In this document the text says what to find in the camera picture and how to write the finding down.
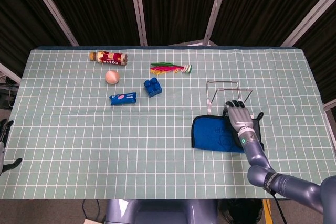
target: pink ball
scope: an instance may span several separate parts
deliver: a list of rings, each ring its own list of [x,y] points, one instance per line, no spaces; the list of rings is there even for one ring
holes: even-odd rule
[[[107,71],[107,73],[105,74],[105,80],[109,84],[116,84],[118,83],[119,79],[120,79],[120,76],[118,72],[114,70]]]

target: blue lego brick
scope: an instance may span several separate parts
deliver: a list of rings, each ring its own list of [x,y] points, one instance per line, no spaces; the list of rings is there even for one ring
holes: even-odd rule
[[[162,88],[157,81],[157,78],[152,78],[151,80],[147,80],[143,83],[145,85],[145,89],[149,95],[149,97],[153,97],[157,94],[162,93]]]

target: dark curtain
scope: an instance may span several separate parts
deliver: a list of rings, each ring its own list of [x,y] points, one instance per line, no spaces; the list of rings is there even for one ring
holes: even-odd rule
[[[211,41],[280,46],[318,0],[223,0]]]
[[[139,45],[133,0],[54,0],[81,46]]]
[[[203,39],[214,0],[142,0],[148,45]]]
[[[0,62],[22,76],[37,46],[69,46],[42,0],[0,0]]]
[[[336,2],[294,46],[305,52],[322,101],[336,99]]]

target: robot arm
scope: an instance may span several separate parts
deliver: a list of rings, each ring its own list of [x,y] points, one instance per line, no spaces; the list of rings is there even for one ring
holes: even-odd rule
[[[321,186],[289,175],[277,173],[261,148],[253,129],[250,113],[242,102],[227,102],[227,112],[233,128],[238,132],[247,160],[251,165],[248,181],[267,192],[274,191],[324,214],[324,224],[336,223],[336,176],[323,181]]]

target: grid tablecloth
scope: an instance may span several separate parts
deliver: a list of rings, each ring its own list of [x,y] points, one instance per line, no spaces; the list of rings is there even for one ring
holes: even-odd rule
[[[126,49],[126,66],[89,61],[93,50],[33,50],[11,119],[1,198],[262,198],[249,184],[244,154],[191,148],[193,118],[206,114],[206,79],[252,88],[246,105],[263,111],[261,134],[273,168],[320,184],[336,174],[322,102],[299,49]],[[158,76],[163,92],[143,83],[151,62],[192,64],[191,74]],[[107,70],[121,79],[105,82]],[[215,88],[210,88],[213,95]],[[109,96],[136,92],[136,104]],[[236,98],[218,94],[213,114]]]

